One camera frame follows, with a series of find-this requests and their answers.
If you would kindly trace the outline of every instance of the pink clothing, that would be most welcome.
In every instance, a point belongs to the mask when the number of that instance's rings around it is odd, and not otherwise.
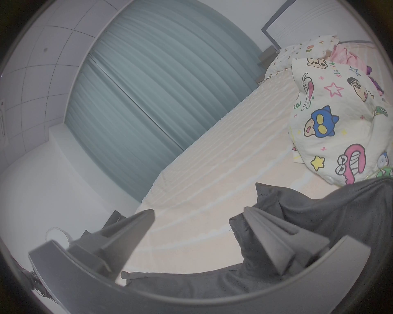
[[[348,64],[355,69],[363,71],[367,75],[370,74],[370,67],[367,68],[367,64],[361,58],[349,52],[345,47],[340,44],[334,45],[333,52],[328,58],[328,60],[336,63]],[[374,79],[370,79],[376,86],[379,95],[382,96],[384,93],[378,83]]]

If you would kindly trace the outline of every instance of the striped bed sheet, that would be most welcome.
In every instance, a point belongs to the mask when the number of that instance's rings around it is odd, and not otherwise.
[[[382,88],[393,87],[373,44],[345,45]],[[293,162],[287,122],[297,96],[290,70],[266,80],[163,170],[138,209],[154,209],[156,220],[123,270],[195,273],[241,263],[228,219],[256,203],[256,182],[311,198],[337,189]]]

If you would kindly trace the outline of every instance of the cartoon blanket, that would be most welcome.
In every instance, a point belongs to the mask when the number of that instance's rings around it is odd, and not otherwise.
[[[294,161],[331,184],[393,175],[393,107],[366,73],[322,59],[295,59],[299,96],[289,121]]]

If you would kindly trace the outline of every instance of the teal curtain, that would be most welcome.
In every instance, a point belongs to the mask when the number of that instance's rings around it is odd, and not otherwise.
[[[88,54],[66,124],[141,201],[166,166],[258,87],[260,53],[196,0],[135,0]]]

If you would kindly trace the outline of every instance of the ceiling tile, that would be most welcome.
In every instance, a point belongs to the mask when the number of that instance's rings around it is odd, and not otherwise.
[[[71,33],[70,29],[45,26],[31,53],[29,66],[56,64]]]
[[[81,19],[75,30],[96,37],[116,12],[117,10],[109,3],[98,0]]]
[[[54,120],[64,116],[66,111],[68,95],[58,95],[48,97],[46,103],[45,121]]]
[[[42,26],[47,25],[49,19],[53,15],[53,13],[59,8],[59,6],[63,3],[64,0],[56,0],[52,3],[49,8],[47,8],[33,23],[34,26]]]
[[[94,37],[74,31],[68,39],[57,64],[80,66]]]
[[[54,70],[55,66],[27,68],[23,83],[22,102],[48,96]]]
[[[22,131],[45,122],[45,98],[39,98],[22,104]]]
[[[4,74],[27,67],[31,52],[43,29],[43,27],[32,27],[26,32],[12,52],[4,69]]]
[[[45,143],[45,124],[42,123],[23,132],[23,141],[26,152],[29,152]]]
[[[0,99],[5,99],[6,109],[22,102],[22,87],[26,69],[3,75],[0,80]]]
[[[49,88],[49,96],[68,94],[77,70],[77,66],[56,66]]]
[[[21,105],[6,110],[6,132],[8,139],[22,132]]]
[[[49,128],[54,125],[63,123],[64,117],[45,122],[45,142],[49,141]]]
[[[23,136],[22,133],[18,134],[14,138],[8,140],[9,144],[4,149],[4,153],[7,159],[8,164],[12,164],[17,159],[21,158],[26,150],[23,144]]]
[[[112,4],[116,9],[120,10],[126,4],[131,3],[133,0],[106,0],[106,2]]]
[[[74,29],[96,2],[97,0],[64,0],[47,24]]]
[[[4,152],[0,152],[0,174],[8,167],[8,162]]]

